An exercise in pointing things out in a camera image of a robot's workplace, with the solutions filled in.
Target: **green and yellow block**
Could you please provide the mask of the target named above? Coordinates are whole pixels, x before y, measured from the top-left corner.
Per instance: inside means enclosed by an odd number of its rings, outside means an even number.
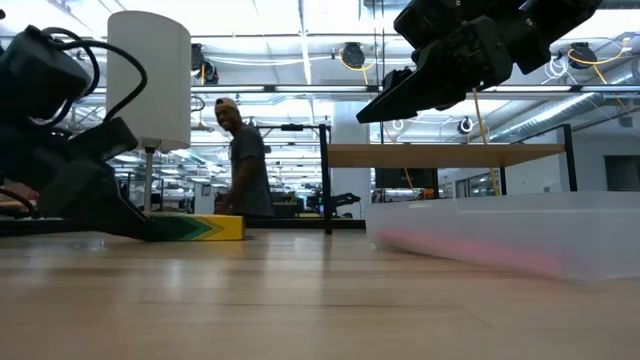
[[[151,214],[148,241],[233,241],[244,239],[241,216]]]

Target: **white lamp shade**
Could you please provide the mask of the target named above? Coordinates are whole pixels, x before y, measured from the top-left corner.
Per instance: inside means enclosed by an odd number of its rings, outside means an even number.
[[[120,116],[140,146],[161,151],[191,145],[191,35],[181,24],[142,11],[109,17],[108,42],[133,55],[147,71],[142,94]],[[114,52],[107,54],[107,109],[139,83],[138,71]]]

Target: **clear plastic container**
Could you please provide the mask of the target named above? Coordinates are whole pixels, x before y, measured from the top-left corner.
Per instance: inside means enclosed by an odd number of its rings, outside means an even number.
[[[640,276],[640,193],[373,204],[376,245],[575,281]]]

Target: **wooden table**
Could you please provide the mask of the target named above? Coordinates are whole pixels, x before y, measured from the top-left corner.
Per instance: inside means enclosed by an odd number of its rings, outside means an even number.
[[[333,168],[500,168],[563,153],[564,145],[328,145]]]
[[[640,280],[579,286],[375,250],[364,232],[244,243],[2,239],[3,359],[635,360]]]

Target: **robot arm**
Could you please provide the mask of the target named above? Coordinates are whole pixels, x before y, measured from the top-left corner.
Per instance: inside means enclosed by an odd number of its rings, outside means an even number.
[[[0,173],[38,192],[43,216],[144,239],[149,221],[120,197],[113,169],[106,161],[138,145],[115,113],[144,89],[146,73],[129,54],[109,44],[79,40],[65,44],[50,35],[47,29],[30,26],[0,52]],[[88,50],[89,46],[123,55],[140,70],[142,80],[101,125],[69,139],[68,133],[54,126],[64,119],[73,101],[93,91],[99,74],[90,81],[63,50]],[[61,107],[53,121],[33,120],[52,118]]]
[[[415,49],[416,70],[394,70],[360,123],[445,110],[550,59],[549,46],[588,20],[603,0],[412,0],[394,22]]]

